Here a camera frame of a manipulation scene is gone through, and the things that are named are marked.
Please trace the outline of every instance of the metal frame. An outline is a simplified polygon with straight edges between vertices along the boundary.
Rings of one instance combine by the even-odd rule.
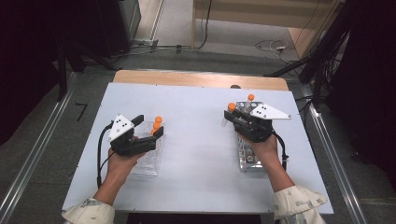
[[[2,201],[0,207],[0,224],[8,223],[18,201],[23,194],[23,191],[29,182],[30,177],[35,171],[35,167],[37,166],[44,150],[46,149],[47,143],[49,142],[52,133],[55,130],[62,113],[64,112],[64,109],[69,102],[78,78],[79,75],[77,73],[72,73],[70,75],[68,79],[68,86],[70,87],[69,91],[66,93],[62,101],[58,102],[52,110],[52,113],[49,116],[49,119],[43,130],[41,131],[41,134],[38,136],[29,156],[20,169],[17,177],[9,187],[6,197]]]
[[[302,86],[302,91],[304,96],[311,96],[312,91],[309,84]],[[344,169],[343,164],[338,158],[337,152],[335,151],[334,145],[332,144],[332,139],[327,132],[325,121],[321,114],[317,113],[313,105],[309,106],[312,119],[318,130],[320,140],[323,144],[324,150],[329,159],[330,165],[332,167],[332,172],[334,173],[335,179],[337,180],[338,186],[343,194],[343,198],[346,202],[346,207],[349,210],[349,214],[355,224],[365,224],[367,223],[366,217],[361,209],[358,198],[356,197],[355,191],[352,188],[351,183],[347,177],[347,173]]]

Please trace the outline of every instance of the transparent box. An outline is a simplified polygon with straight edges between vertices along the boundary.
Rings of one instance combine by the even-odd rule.
[[[239,166],[241,172],[263,172],[262,163],[259,158],[254,154],[253,148],[249,143],[240,137],[238,138],[238,155],[239,155]]]
[[[143,121],[134,128],[134,135],[139,138],[152,136],[151,130],[154,122]],[[165,134],[157,139],[156,148],[147,152],[143,157],[137,161],[130,175],[147,175],[157,176],[160,170],[161,157],[163,153],[163,143],[165,141]]]

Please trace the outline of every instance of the human hand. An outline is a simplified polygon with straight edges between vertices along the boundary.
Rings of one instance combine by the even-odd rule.
[[[277,155],[277,141],[272,134],[265,142],[252,143],[246,137],[239,134],[253,148],[254,154],[259,158],[262,167],[265,168],[274,192],[294,186],[290,176],[280,163]]]
[[[109,159],[105,181],[93,195],[93,198],[102,203],[112,205],[121,186],[125,183],[126,177],[137,164],[137,160],[144,156],[145,153],[132,157],[122,157],[110,148],[108,150]]]
[[[106,179],[112,178],[123,185],[132,168],[137,164],[137,160],[145,154],[146,152],[132,157],[122,157],[110,148]]]
[[[271,164],[279,164],[280,160],[277,155],[277,141],[276,137],[272,134],[265,142],[252,143],[245,136],[239,136],[251,145],[254,154],[259,158],[262,166],[266,167]]]

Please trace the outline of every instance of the table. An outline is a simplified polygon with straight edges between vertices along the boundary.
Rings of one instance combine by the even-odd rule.
[[[307,55],[319,36],[327,30],[342,8],[340,0],[216,0],[210,20],[289,27],[300,58]],[[209,0],[194,0],[191,45],[194,45],[195,19],[206,19]]]
[[[229,89],[233,84],[248,90]],[[248,93],[263,97],[267,104],[293,115],[292,120],[274,122],[274,128],[290,148],[287,150],[290,176],[295,183],[327,195],[304,130],[294,133],[295,129],[288,128],[302,128],[303,124],[287,89],[284,79],[273,77],[119,71],[107,87],[64,209],[92,196],[96,190],[95,146],[103,127],[118,112],[124,116],[142,112],[147,115],[145,119],[163,114],[166,136],[161,169],[157,177],[130,176],[115,201],[116,209],[145,213],[271,212],[273,192],[266,174],[240,172],[233,126],[220,127],[223,107]],[[319,212],[332,213],[330,202],[321,206]]]

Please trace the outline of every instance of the white table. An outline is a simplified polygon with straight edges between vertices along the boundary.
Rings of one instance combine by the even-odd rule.
[[[211,214],[272,212],[273,192],[266,174],[240,172],[233,125],[220,126],[227,104],[245,100],[250,93],[256,95],[255,100],[292,115],[290,120],[274,120],[273,124],[290,156],[288,173],[296,184],[327,196],[291,92],[110,83],[63,209],[96,192],[99,135],[121,113],[128,119],[143,114],[145,120],[161,115],[166,136],[159,175],[132,175],[114,203],[117,210]],[[107,148],[109,143],[105,140],[103,160]],[[322,214],[333,213],[330,201],[318,210]]]

